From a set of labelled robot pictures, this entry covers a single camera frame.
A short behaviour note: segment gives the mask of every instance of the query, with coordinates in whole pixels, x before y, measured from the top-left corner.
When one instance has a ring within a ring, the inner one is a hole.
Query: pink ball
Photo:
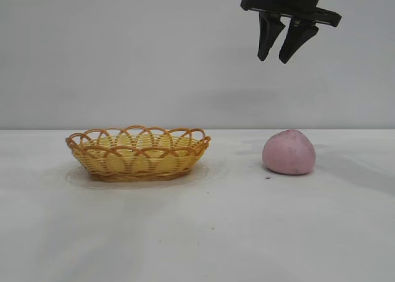
[[[262,153],[264,165],[271,171],[286,175],[310,173],[315,164],[315,150],[300,131],[286,130],[272,136]]]

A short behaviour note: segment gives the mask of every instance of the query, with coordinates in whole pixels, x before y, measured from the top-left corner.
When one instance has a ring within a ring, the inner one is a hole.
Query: yellow wicker basket
[[[95,180],[156,181],[187,174],[210,139],[202,129],[167,131],[135,125],[75,133],[66,143]]]

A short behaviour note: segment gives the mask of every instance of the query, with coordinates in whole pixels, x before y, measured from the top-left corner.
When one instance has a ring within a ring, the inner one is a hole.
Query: woven loop
[[[165,130],[133,125],[75,133],[66,138],[66,144],[97,180],[145,181],[188,173],[210,140],[198,128]]]

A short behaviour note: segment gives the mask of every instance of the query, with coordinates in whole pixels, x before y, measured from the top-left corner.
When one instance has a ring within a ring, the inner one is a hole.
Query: basket rim
[[[111,135],[108,132],[109,130],[118,130],[120,133],[117,136]],[[138,133],[137,135],[132,135],[131,133],[128,132],[128,130],[141,130],[141,132]],[[83,139],[86,139],[88,141],[95,141],[95,140],[101,139],[103,136],[114,138],[116,140],[122,134],[130,136],[130,137],[139,137],[143,134],[148,134],[148,135],[151,135],[151,137],[152,137],[151,139],[153,139],[155,136],[158,136],[158,134],[152,133],[152,130],[159,130],[159,131],[163,132],[160,135],[168,135],[170,137],[175,137],[175,138],[182,138],[182,137],[189,136],[189,138],[196,140],[198,142],[198,144],[195,145],[194,147],[167,148],[167,147],[151,146],[151,147],[137,148],[137,147],[132,147],[132,146],[118,146],[118,145],[104,147],[104,146],[88,144],[87,142],[85,142],[85,143],[82,142]],[[181,131],[185,132],[181,136],[172,135],[172,133],[174,133],[174,132],[181,132]],[[193,138],[194,132],[200,132],[202,134],[202,138],[200,140]],[[90,133],[99,133],[99,136],[97,138],[91,138],[88,136]],[[76,141],[74,141],[75,138],[80,139],[80,144],[78,144]],[[95,156],[88,152],[88,150],[92,150],[92,149],[106,151],[106,156],[108,156],[111,153],[111,154],[114,154],[119,157],[122,157],[122,155],[118,153],[118,150],[119,149],[126,149],[126,150],[130,150],[133,152],[137,152],[138,155],[142,155],[142,156],[149,158],[149,155],[146,154],[146,152],[148,152],[148,151],[163,151],[164,153],[163,153],[162,157],[165,157],[168,154],[173,154],[174,156],[178,157],[177,151],[188,151],[189,156],[190,155],[199,156],[202,151],[205,151],[205,149],[207,149],[210,140],[211,140],[211,137],[206,136],[206,133],[201,128],[193,128],[193,129],[174,128],[171,130],[166,130],[166,129],[161,128],[159,126],[145,127],[145,126],[141,126],[141,125],[132,125],[132,126],[128,126],[126,128],[117,128],[117,127],[112,127],[112,128],[107,128],[107,129],[93,128],[93,129],[84,131],[83,133],[79,132],[79,133],[71,134],[69,137],[67,137],[65,139],[65,142],[66,142],[67,146],[72,150],[72,152],[80,151],[80,152],[84,153],[84,155],[90,156],[92,158],[95,158]]]

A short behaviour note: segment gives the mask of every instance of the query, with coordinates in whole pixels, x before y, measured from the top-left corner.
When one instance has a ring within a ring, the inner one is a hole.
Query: gray wall
[[[0,128],[395,127],[394,0],[321,0],[287,65],[239,3],[0,0]]]

